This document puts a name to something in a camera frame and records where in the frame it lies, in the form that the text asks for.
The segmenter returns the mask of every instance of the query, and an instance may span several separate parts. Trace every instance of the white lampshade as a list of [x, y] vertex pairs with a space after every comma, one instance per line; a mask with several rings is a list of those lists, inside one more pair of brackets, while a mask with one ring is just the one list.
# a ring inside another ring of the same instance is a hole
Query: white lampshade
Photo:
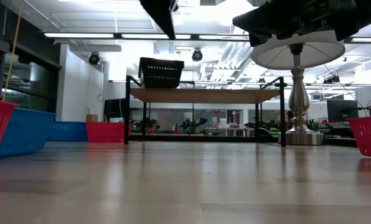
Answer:
[[310, 68], [331, 62], [345, 53], [343, 41], [337, 41], [335, 32], [320, 31], [278, 40], [274, 35], [265, 44], [253, 49], [252, 59], [257, 65], [274, 70], [291, 70], [294, 67], [291, 44], [303, 43], [301, 67]]

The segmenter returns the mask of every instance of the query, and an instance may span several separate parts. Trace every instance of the wooden tabletop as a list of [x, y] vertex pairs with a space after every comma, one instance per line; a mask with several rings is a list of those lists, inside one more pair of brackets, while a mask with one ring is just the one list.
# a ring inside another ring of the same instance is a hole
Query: wooden tabletop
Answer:
[[132, 88], [130, 94], [145, 103], [257, 104], [278, 96], [279, 91]]

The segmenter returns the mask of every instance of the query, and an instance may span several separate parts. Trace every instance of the wooden floor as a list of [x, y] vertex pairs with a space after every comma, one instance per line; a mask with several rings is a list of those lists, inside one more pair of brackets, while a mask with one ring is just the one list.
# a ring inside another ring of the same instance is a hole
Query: wooden floor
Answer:
[[0, 224], [371, 223], [354, 148], [48, 143], [0, 160]]

